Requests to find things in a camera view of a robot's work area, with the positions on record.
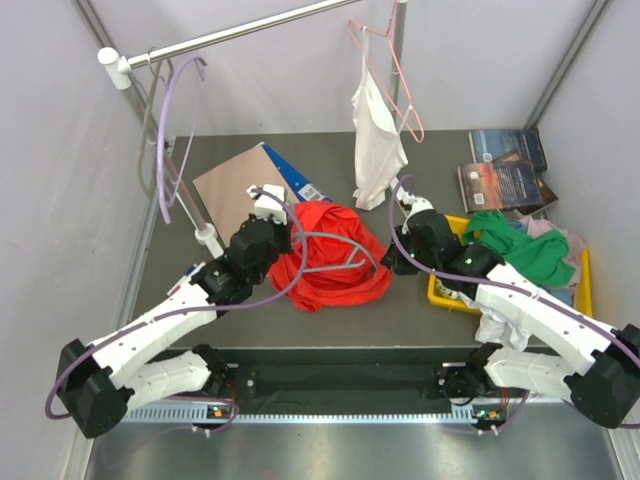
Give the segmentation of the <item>teal plastic hanger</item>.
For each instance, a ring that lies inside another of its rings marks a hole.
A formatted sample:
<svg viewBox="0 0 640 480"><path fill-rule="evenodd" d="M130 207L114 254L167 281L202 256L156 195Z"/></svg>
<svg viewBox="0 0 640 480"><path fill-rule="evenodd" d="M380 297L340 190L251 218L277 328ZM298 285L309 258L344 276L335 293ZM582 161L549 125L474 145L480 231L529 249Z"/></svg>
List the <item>teal plastic hanger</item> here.
<svg viewBox="0 0 640 480"><path fill-rule="evenodd" d="M335 233L303 231L292 234L292 245L301 246L303 239L311 247L311 265L305 263L305 273L358 270L374 275L378 270L374 254L352 238Z"/></svg>

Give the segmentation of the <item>red tank top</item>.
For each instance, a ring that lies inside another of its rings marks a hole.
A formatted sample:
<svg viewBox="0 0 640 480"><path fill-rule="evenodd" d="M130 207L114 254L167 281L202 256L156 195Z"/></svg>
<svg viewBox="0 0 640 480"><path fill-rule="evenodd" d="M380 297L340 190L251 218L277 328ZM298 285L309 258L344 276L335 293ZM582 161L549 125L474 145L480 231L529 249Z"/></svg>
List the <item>red tank top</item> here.
<svg viewBox="0 0 640 480"><path fill-rule="evenodd" d="M352 307L380 300L391 273L380 265L386 248L352 209L328 201L295 205L307 239L305 272L287 293L306 312Z"/></svg>

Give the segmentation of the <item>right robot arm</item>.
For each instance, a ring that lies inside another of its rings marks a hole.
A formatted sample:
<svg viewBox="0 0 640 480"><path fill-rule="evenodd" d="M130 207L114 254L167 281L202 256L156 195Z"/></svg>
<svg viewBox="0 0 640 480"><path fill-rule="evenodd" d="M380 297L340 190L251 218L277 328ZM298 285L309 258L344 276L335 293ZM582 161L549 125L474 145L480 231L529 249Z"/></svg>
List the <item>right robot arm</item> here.
<svg viewBox="0 0 640 480"><path fill-rule="evenodd" d="M487 340L466 363L476 394L517 388L570 403L587 419L608 428L627 427L639 401L639 329L616 329L581 314L535 286L503 257L464 245L447 218L424 199L400 205L405 219L392 222L384 266L397 275L419 271L440 280L462 301L528 333L552 349L534 354Z"/></svg>

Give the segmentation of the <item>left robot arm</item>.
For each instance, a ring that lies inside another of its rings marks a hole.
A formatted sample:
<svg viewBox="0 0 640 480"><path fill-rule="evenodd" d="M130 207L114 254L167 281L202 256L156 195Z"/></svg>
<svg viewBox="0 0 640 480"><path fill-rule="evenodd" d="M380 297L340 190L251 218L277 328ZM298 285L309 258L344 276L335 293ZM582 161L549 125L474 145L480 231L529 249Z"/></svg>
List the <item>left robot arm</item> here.
<svg viewBox="0 0 640 480"><path fill-rule="evenodd" d="M186 392L220 394L227 374L213 348L197 346L168 360L158 356L225 313L248 308L255 286L290 252L295 221L285 212L254 211L219 256L196 265L156 307L98 340L67 343L48 395L61 402L61 416L95 439L154 401Z"/></svg>

